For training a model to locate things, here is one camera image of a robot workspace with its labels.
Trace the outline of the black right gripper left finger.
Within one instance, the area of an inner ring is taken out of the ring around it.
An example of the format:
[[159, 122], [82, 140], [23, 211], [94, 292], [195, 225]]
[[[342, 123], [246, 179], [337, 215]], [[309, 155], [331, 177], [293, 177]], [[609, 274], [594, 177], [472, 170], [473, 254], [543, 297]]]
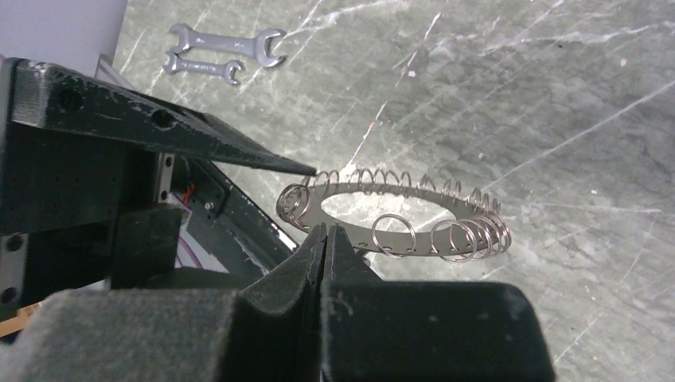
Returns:
[[1, 363], [4, 381], [316, 381], [326, 226], [243, 290], [65, 290]]

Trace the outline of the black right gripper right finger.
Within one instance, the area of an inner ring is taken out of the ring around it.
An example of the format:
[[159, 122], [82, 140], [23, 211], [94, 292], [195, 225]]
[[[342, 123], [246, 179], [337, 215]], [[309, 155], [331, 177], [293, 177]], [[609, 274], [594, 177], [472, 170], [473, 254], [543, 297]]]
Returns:
[[385, 281], [332, 226], [324, 250], [325, 381], [554, 381], [533, 305], [495, 282]]

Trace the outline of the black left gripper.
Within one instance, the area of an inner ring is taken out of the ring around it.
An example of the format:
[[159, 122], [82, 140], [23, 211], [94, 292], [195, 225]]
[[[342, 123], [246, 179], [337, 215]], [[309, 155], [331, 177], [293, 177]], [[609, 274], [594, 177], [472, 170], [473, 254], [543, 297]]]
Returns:
[[1, 306], [98, 281], [142, 285], [174, 268], [174, 154], [314, 176], [214, 115], [58, 64], [1, 69]]

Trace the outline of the steel ring disc with keyrings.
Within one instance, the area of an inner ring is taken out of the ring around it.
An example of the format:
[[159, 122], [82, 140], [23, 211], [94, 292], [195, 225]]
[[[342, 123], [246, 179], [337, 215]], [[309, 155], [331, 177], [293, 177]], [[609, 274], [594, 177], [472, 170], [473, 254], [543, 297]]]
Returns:
[[[351, 194], [426, 201], [449, 217], [424, 231], [399, 213], [382, 213], [372, 223], [360, 226], [324, 209], [328, 199]], [[462, 183], [453, 178], [436, 185], [427, 175], [413, 181], [408, 172], [361, 168], [343, 177], [336, 170], [321, 171], [288, 185], [275, 209], [281, 220], [303, 232], [318, 224], [336, 224], [345, 230], [354, 248], [393, 259], [435, 257], [447, 263], [467, 263], [505, 253], [513, 243], [512, 233], [500, 216], [499, 200], [479, 188], [465, 195]]]

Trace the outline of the small silver wrench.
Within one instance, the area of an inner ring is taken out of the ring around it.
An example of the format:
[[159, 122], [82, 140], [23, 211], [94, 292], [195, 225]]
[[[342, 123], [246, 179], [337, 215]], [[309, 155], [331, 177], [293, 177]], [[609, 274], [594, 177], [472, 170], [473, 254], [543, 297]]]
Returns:
[[178, 72], [195, 72], [211, 76], [219, 76], [232, 86], [239, 86], [240, 81], [236, 73], [244, 71], [244, 64], [240, 60], [229, 60], [225, 64], [211, 64], [195, 60], [185, 60], [176, 53], [166, 51], [168, 62], [162, 66], [164, 72], [173, 75]]

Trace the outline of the large silver wrench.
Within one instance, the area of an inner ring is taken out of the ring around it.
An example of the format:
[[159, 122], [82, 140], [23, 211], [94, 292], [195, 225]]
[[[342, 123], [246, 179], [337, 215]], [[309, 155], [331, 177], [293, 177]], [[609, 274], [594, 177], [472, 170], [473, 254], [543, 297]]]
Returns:
[[190, 49], [237, 53], [251, 57], [263, 68], [274, 68], [286, 59], [285, 56], [271, 54], [271, 41], [287, 35], [287, 32], [281, 29], [265, 29], [255, 37], [232, 37], [197, 32], [185, 23], [177, 23], [169, 28], [169, 33], [178, 38], [178, 43], [170, 49], [176, 54], [185, 53]]

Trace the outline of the cardboard box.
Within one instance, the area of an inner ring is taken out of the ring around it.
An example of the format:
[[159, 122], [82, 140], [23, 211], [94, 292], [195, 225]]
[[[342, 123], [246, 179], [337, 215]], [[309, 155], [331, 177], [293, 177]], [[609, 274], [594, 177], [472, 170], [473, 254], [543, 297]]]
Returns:
[[13, 333], [23, 330], [30, 317], [41, 307], [43, 302], [37, 302], [35, 304], [22, 307], [17, 310], [17, 313], [9, 319], [1, 322], [1, 337], [11, 335]]

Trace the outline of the aluminium frame rail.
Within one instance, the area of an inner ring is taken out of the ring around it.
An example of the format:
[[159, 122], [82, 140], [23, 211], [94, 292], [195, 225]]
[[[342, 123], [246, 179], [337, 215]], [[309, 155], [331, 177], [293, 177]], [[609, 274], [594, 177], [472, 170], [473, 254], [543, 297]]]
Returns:
[[100, 54], [96, 66], [95, 78], [121, 88], [133, 90], [133, 86], [112, 67], [112, 60], [105, 54]]

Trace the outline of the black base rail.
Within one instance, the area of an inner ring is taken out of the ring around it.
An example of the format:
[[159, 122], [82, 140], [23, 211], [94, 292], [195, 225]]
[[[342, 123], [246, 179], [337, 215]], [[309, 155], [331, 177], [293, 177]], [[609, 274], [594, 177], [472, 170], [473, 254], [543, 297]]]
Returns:
[[213, 163], [177, 156], [170, 202], [185, 211], [176, 265], [257, 279], [298, 244]]

